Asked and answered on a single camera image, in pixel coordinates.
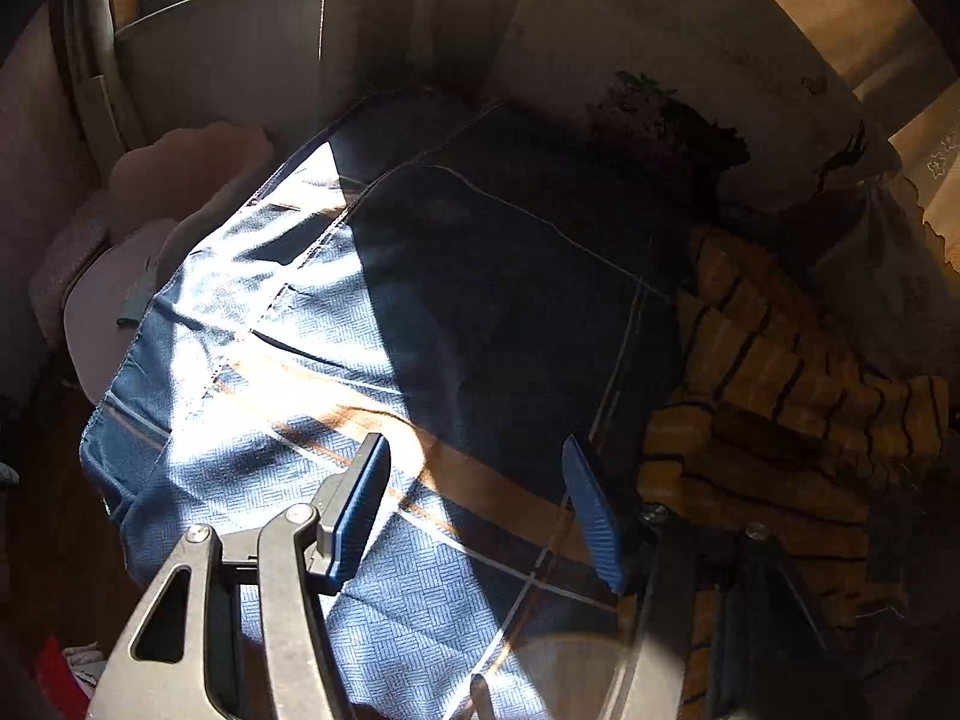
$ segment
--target wooden floor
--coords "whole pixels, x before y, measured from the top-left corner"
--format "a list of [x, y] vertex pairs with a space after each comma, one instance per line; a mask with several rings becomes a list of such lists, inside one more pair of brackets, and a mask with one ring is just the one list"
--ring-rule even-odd
[[92, 411], [62, 351], [4, 437], [3, 458], [20, 485], [8, 495], [11, 598], [3, 613], [26, 662], [51, 634], [64, 647], [99, 641], [108, 653], [140, 597], [116, 528], [80, 470], [80, 433]]

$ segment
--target striped blanket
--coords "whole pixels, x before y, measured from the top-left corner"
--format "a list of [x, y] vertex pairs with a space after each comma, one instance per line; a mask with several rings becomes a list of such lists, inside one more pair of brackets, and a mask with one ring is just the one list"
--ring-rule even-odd
[[[694, 524], [767, 524], [841, 632], [905, 610], [901, 566], [872, 550], [872, 509], [915, 485], [943, 447], [947, 385], [867, 370], [762, 248], [714, 229], [690, 242], [676, 300], [683, 384], [654, 413], [637, 488]], [[716, 592], [697, 596], [680, 717], [709, 683]]]

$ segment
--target screw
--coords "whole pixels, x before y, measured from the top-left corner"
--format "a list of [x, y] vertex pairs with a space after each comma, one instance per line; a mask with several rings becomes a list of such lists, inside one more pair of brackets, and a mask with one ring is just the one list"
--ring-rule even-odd
[[667, 509], [663, 504], [659, 503], [645, 504], [643, 512], [640, 514], [640, 516], [651, 525], [659, 525], [661, 522], [665, 522], [669, 515], [670, 509]]
[[747, 526], [747, 538], [754, 541], [767, 541], [770, 538], [770, 526], [762, 522], [751, 522]]
[[191, 544], [200, 544], [210, 537], [209, 525], [191, 525], [186, 529], [186, 541]]
[[287, 509], [287, 522], [292, 522], [294, 525], [302, 525], [310, 517], [313, 517], [313, 507], [308, 503], [295, 503], [289, 509]]

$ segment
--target blue gripper pad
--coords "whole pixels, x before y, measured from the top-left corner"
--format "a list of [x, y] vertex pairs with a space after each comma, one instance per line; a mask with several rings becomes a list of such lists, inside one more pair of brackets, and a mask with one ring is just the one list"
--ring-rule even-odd
[[328, 579], [337, 590], [356, 576], [388, 480], [390, 443], [378, 433], [369, 433], [341, 482], [341, 485], [351, 485], [352, 490], [343, 490], [349, 491], [349, 498], [333, 527]]
[[577, 437], [570, 436], [563, 442], [563, 480], [593, 558], [593, 568], [613, 592], [620, 594], [627, 586], [621, 557], [623, 538], [592, 468], [598, 462], [592, 447], [584, 446]]

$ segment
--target blue bedsheet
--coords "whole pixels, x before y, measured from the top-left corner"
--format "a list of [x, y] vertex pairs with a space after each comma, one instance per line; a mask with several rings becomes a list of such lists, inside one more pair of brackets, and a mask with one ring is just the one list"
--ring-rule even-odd
[[[148, 309], [80, 446], [128, 570], [149, 581], [190, 523], [308, 500], [376, 430], [390, 488], [326, 605], [349, 698], [449, 718], [484, 673], [500, 720], [567, 716], [572, 694], [595, 714], [616, 599], [563, 507], [560, 447], [605, 429], [638, 357], [658, 358], [654, 398], [670, 386], [673, 327], [643, 322], [665, 294], [429, 157], [333, 222], [332, 191], [320, 137]], [[253, 592], [244, 624], [256, 638]], [[570, 685], [578, 669], [598, 676]]]

